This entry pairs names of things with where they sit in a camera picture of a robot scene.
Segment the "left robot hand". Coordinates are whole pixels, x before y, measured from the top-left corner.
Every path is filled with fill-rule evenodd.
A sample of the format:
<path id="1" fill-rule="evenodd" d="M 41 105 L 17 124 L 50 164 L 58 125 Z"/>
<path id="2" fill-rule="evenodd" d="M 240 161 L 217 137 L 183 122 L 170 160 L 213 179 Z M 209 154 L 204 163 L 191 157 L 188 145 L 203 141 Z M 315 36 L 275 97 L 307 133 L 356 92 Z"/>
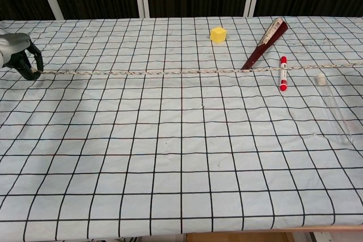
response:
<path id="1" fill-rule="evenodd" d="M 26 50 L 33 54 L 37 70 L 33 70 L 26 55 Z M 44 64 L 41 51 L 34 45 L 26 33 L 0 34 L 0 69 L 15 69 L 26 80 L 37 80 L 43 72 Z"/>

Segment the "checkered white tablecloth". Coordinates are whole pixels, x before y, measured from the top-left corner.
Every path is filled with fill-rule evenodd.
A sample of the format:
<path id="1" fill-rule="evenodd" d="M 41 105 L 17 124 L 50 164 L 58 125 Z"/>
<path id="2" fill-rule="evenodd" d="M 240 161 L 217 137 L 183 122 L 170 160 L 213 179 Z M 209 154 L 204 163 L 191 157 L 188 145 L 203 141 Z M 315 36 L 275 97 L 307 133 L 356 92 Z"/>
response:
<path id="1" fill-rule="evenodd" d="M 271 22 L 0 21 L 45 62 L 0 70 L 0 242 L 363 225 L 363 18 L 287 17 L 241 73 Z"/>

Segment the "yellow cube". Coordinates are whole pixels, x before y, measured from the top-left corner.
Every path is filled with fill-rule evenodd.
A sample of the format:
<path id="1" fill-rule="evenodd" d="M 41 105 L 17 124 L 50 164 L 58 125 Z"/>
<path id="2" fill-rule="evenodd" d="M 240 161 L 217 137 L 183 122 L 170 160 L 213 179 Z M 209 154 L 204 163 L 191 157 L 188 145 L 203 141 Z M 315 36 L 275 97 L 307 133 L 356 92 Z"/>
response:
<path id="1" fill-rule="evenodd" d="M 227 30 L 218 26 L 210 30 L 210 40 L 214 43 L 222 43 L 226 40 Z"/>

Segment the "dark red folding fan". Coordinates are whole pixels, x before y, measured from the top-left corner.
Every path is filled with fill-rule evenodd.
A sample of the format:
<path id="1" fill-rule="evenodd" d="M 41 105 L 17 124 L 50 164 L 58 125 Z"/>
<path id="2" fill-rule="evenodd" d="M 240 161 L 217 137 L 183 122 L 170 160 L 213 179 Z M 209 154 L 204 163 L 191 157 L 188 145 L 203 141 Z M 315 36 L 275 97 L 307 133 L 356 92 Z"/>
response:
<path id="1" fill-rule="evenodd" d="M 259 41 L 256 49 L 248 58 L 247 62 L 242 66 L 242 70 L 249 70 L 264 54 L 267 49 L 272 46 L 286 31 L 287 23 L 282 18 L 276 18 L 266 30 L 264 36 Z"/>

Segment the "red and white marker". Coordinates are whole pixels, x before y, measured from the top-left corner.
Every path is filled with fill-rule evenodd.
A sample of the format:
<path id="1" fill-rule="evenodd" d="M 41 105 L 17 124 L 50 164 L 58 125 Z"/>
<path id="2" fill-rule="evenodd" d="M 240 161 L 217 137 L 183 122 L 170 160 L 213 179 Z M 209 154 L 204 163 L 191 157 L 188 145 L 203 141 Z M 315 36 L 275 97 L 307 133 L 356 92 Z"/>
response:
<path id="1" fill-rule="evenodd" d="M 288 88 L 287 81 L 287 58 L 282 56 L 280 59 L 280 91 L 286 91 Z"/>

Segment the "clear glass test tube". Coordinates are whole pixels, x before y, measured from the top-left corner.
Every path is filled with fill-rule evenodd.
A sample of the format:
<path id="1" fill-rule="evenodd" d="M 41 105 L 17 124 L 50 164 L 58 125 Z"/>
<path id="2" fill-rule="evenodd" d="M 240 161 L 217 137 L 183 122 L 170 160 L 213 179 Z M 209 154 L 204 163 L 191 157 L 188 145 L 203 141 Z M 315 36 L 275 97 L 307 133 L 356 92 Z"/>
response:
<path id="1" fill-rule="evenodd" d="M 353 144 L 353 137 L 348 124 L 343 117 L 340 107 L 338 106 L 337 100 L 333 95 L 330 84 L 323 73 L 318 74 L 315 77 L 317 89 L 321 95 L 325 106 L 327 107 L 330 115 L 334 118 L 335 124 L 339 127 L 339 130 L 343 133 L 344 143 Z"/>

